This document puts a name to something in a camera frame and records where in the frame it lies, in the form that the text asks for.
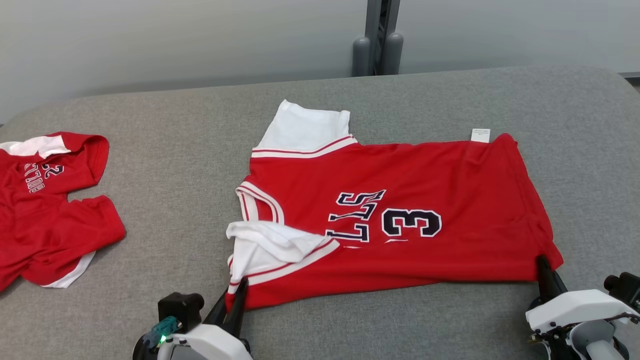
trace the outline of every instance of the white wall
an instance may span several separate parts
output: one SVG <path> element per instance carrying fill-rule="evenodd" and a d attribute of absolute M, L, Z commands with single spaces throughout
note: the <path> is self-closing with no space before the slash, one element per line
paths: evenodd
<path fill-rule="evenodd" d="M 366 0 L 0 0 L 0 124 L 82 95 L 349 76 L 366 7 Z"/>
<path fill-rule="evenodd" d="M 640 0 L 401 0 L 401 73 L 578 63 L 640 72 Z"/>

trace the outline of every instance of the number 2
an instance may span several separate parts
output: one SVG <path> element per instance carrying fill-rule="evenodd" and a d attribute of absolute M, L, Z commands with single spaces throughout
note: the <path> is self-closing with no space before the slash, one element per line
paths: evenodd
<path fill-rule="evenodd" d="M 58 175 L 64 172 L 65 167 L 62 165 L 42 164 L 42 170 L 44 170 L 44 178 L 48 179 L 51 175 Z"/>

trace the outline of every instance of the basketball jersey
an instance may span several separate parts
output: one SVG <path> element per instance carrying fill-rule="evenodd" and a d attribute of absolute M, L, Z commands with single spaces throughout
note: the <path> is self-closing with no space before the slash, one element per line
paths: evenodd
<path fill-rule="evenodd" d="M 0 143 L 0 291 L 18 276 L 66 288 L 96 250 L 124 237 L 107 197 L 67 201 L 68 192 L 100 181 L 108 154 L 107 140 L 97 135 Z"/>
<path fill-rule="evenodd" d="M 247 307 L 442 281 L 535 281 L 562 257 L 517 143 L 362 145 L 348 111 L 283 101 L 240 184 L 228 301 Z"/>

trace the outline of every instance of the white trim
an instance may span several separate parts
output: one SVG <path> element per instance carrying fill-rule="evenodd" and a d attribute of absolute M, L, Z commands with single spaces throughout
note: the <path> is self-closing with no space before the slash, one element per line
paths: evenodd
<path fill-rule="evenodd" d="M 314 151 L 291 151 L 284 149 L 258 149 L 254 148 L 251 157 L 252 158 L 295 158 L 295 159 L 310 159 L 317 158 L 322 155 L 326 155 L 330 152 L 339 150 L 345 146 L 358 143 L 358 140 L 353 138 L 353 135 L 346 136 L 338 139 L 332 143 L 323 145 Z"/>
<path fill-rule="evenodd" d="M 258 206 L 255 203 L 255 198 L 242 191 L 236 191 L 236 195 L 240 200 L 242 219 L 244 221 L 260 220 L 258 217 Z"/>
<path fill-rule="evenodd" d="M 241 207 L 244 207 L 244 205 L 242 204 L 243 198 L 241 197 L 241 195 L 244 195 L 244 199 L 246 201 L 246 210 L 249 214 L 249 217 L 255 217 L 251 218 L 251 220 L 258 220 L 258 208 L 256 206 L 255 199 L 259 199 L 267 203 L 267 205 L 269 205 L 269 207 L 271 208 L 271 213 L 273 215 L 271 221 L 277 222 L 278 224 L 284 224 L 284 211 L 282 210 L 282 207 L 276 201 L 276 199 L 269 196 L 269 194 L 263 192 L 257 186 L 249 183 L 248 181 L 243 181 L 242 184 L 240 184 L 240 186 L 236 188 L 236 192 L 240 197 Z"/>
<path fill-rule="evenodd" d="M 38 136 L 24 142 L 3 142 L 0 143 L 0 149 L 12 156 L 33 156 L 37 153 L 43 159 L 71 152 L 62 140 L 62 135 Z"/>
<path fill-rule="evenodd" d="M 340 247 L 340 243 L 337 240 L 331 240 L 323 248 L 312 252 L 307 257 L 302 259 L 302 261 L 300 261 L 299 263 L 291 263 L 290 265 L 283 266 L 278 270 L 264 272 L 263 274 L 260 274 L 260 273 L 258 275 L 244 274 L 244 276 L 247 276 L 247 279 L 249 280 L 249 286 L 262 284 L 263 282 L 275 280 L 280 277 L 289 275 L 293 272 L 296 272 L 302 268 L 305 268 L 306 266 L 309 266 L 312 263 L 315 263 L 316 261 L 322 259 L 323 257 L 331 254 L 335 249 L 339 247 Z M 229 284 L 228 292 L 230 294 L 236 293 L 238 286 L 239 284 Z"/>
<path fill-rule="evenodd" d="M 80 275 L 84 273 L 86 268 L 89 266 L 89 263 L 91 263 L 94 255 L 95 251 L 90 254 L 84 255 L 80 258 L 80 261 L 78 261 L 78 265 L 76 265 L 76 268 L 69 272 L 67 275 L 48 285 L 40 286 L 42 286 L 43 288 L 68 288 L 69 285 L 71 285 L 74 281 L 76 281 L 78 277 L 80 277 Z"/>

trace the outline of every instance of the padded tabletop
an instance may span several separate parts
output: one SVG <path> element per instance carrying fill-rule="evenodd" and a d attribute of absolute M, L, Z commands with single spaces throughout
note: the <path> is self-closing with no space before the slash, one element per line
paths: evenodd
<path fill-rule="evenodd" d="M 56 131 L 110 144 L 104 177 L 127 229 L 67 289 L 19 279 L 0 293 L 0 358 L 130 359 L 157 301 L 224 291 L 241 219 L 234 188 L 282 99 L 351 111 L 364 144 L 510 133 L 551 219 L 570 290 L 640 275 L 640 96 L 591 67 L 515 67 L 103 95 L 41 106 L 0 142 Z M 536 283 L 436 284 L 302 300 L 246 314 L 256 359 L 536 359 L 524 313 Z M 640 331 L 622 340 L 640 351 Z"/>

